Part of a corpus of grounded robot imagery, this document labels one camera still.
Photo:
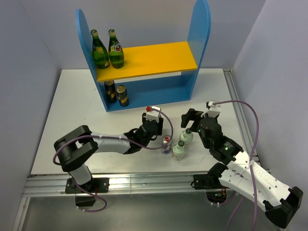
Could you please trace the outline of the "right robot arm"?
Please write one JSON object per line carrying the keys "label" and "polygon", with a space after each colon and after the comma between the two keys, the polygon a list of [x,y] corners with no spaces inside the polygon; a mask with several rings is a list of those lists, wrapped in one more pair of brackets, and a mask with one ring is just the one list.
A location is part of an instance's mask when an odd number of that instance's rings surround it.
{"label": "right robot arm", "polygon": [[204,147],[218,161],[208,171],[209,184],[215,188],[222,185],[257,202],[274,225],[286,228],[300,208],[303,191],[282,183],[250,160],[238,143],[223,134],[218,115],[191,108],[181,116],[181,127],[192,121],[192,132],[199,134]]}

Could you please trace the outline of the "black gold can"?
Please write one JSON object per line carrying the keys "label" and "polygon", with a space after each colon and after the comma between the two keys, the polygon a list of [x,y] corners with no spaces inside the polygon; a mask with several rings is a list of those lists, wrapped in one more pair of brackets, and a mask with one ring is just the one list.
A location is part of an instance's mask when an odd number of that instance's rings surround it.
{"label": "black gold can", "polygon": [[117,101],[115,82],[113,80],[105,81],[104,88],[108,102],[115,103]]}
{"label": "black gold can", "polygon": [[118,85],[116,87],[116,94],[117,94],[117,98],[118,98],[120,106],[126,107],[129,105],[127,89],[124,85]]}

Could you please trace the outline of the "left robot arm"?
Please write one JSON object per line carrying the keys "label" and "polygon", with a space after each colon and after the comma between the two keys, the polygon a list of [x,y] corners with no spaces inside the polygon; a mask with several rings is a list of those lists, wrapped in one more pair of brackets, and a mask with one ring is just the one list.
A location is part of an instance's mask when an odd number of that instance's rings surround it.
{"label": "left robot arm", "polygon": [[94,153],[133,154],[146,149],[151,141],[162,135],[164,119],[161,114],[142,114],[142,125],[120,135],[102,135],[82,125],[54,143],[53,163],[69,173],[82,192],[95,188],[95,180],[85,162]]}

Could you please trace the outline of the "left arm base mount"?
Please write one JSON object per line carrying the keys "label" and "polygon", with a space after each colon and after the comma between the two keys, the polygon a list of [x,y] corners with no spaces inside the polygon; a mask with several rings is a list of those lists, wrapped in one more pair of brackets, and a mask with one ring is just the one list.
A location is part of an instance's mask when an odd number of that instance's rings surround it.
{"label": "left arm base mount", "polygon": [[65,194],[75,194],[75,204],[78,208],[87,209],[92,207],[99,198],[99,193],[107,193],[109,189],[109,178],[93,178],[82,186],[69,178],[66,182]]}

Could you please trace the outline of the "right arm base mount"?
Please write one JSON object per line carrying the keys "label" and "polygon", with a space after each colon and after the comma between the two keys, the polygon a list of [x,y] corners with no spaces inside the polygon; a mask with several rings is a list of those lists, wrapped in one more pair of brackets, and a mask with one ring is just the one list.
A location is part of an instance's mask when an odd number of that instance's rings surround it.
{"label": "right arm base mount", "polygon": [[195,190],[205,190],[206,197],[211,203],[224,203],[227,200],[226,189],[219,180],[209,174],[195,174],[190,186]]}

